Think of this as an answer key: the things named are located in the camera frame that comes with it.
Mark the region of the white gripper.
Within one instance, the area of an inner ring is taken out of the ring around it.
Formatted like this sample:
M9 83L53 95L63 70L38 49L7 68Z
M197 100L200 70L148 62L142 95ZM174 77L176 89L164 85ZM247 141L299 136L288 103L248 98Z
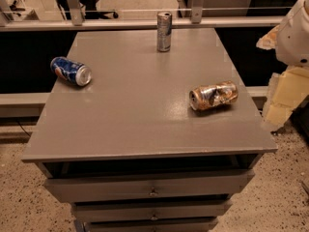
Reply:
M309 0L297 0L280 25L258 39L256 46L276 48L277 59L289 65L272 75L263 107L262 128L278 131L309 96Z

